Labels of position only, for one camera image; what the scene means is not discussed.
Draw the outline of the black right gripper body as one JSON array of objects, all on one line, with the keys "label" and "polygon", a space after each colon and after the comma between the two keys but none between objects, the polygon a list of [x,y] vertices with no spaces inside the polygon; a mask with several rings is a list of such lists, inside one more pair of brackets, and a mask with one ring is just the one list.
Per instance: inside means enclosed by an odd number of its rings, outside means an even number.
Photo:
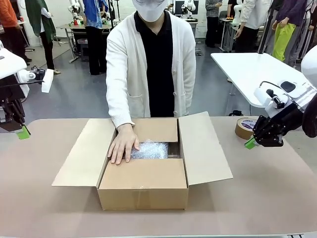
[{"label": "black right gripper body", "polygon": [[302,125],[303,112],[293,102],[270,102],[266,112],[269,117],[268,136],[285,136]]}]

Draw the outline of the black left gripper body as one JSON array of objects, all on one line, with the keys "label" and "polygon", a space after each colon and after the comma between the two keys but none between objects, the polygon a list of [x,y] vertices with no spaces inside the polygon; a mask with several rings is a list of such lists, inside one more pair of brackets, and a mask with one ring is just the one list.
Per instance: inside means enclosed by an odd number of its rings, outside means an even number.
[{"label": "black left gripper body", "polygon": [[23,99],[23,91],[18,85],[15,75],[10,75],[0,80],[1,103],[14,100],[21,101],[21,99]]}]

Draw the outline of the person's right hand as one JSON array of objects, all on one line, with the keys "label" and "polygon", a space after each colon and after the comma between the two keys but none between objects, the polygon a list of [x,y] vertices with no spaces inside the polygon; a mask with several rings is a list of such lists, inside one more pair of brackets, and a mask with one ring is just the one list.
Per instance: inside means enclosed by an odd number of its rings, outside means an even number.
[{"label": "person's right hand", "polygon": [[123,159],[127,163],[130,161],[132,148],[139,150],[139,139],[129,123],[120,125],[117,131],[118,134],[109,147],[108,158],[112,164],[119,165]]}]

